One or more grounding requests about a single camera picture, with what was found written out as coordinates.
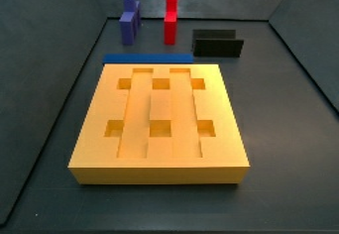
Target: rectangular hole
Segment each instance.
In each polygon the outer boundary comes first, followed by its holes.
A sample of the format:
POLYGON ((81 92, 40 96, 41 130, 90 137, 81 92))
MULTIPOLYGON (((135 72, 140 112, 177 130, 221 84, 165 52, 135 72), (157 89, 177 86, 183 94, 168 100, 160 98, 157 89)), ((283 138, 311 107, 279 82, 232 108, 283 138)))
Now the rectangular hole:
POLYGON ((117 89, 130 89, 130 78, 120 78, 117 81, 117 89))
POLYGON ((153 68, 135 68, 132 72, 153 72, 153 68))
POLYGON ((149 137, 171 137, 171 121, 151 120, 149 121, 149 137))
POLYGON ((122 130, 122 120, 108 120, 105 125, 104 137, 120 137, 122 130))
POLYGON ((169 78, 153 78, 152 89, 169 89, 169 78))
POLYGON ((191 79, 192 89, 205 89, 205 81, 203 78, 191 79))
POLYGON ((169 72, 191 72, 191 68, 169 68, 169 72))
POLYGON ((197 132, 200 137, 216 137, 212 120, 197 120, 197 132))

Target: gray floor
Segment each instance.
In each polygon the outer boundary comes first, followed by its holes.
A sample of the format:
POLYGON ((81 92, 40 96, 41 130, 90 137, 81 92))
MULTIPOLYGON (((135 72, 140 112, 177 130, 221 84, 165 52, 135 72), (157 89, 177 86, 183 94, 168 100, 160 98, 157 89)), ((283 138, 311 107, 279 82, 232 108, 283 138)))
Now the gray floor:
POLYGON ((135 46, 108 21, 2 230, 339 230, 339 119, 267 23, 143 21, 135 46), (192 29, 236 29, 220 64, 252 168, 240 185, 77 185, 68 161, 108 53, 187 53, 192 29))

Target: blue block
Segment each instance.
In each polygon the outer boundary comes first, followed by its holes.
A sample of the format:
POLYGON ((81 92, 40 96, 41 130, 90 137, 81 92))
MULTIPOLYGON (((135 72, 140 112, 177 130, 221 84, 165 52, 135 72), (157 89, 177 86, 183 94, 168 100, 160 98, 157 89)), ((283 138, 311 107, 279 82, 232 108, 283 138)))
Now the blue block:
POLYGON ((136 12, 136 0, 122 0, 122 11, 136 12))
POLYGON ((120 32, 121 32, 121 43, 124 45, 133 44, 133 38, 136 35, 135 29, 135 13, 133 12, 124 12, 121 14, 118 24, 120 24, 120 32))
POLYGON ((105 55, 101 60, 102 63, 193 63, 193 56, 191 54, 156 54, 156 55, 105 55))

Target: yellow block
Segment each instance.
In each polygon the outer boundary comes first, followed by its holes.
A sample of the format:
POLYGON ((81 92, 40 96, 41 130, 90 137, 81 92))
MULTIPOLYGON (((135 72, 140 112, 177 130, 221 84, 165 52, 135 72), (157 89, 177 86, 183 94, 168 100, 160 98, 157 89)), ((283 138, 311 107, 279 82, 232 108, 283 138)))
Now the yellow block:
POLYGON ((248 168, 216 64, 104 66, 69 161, 78 183, 239 183, 248 168))

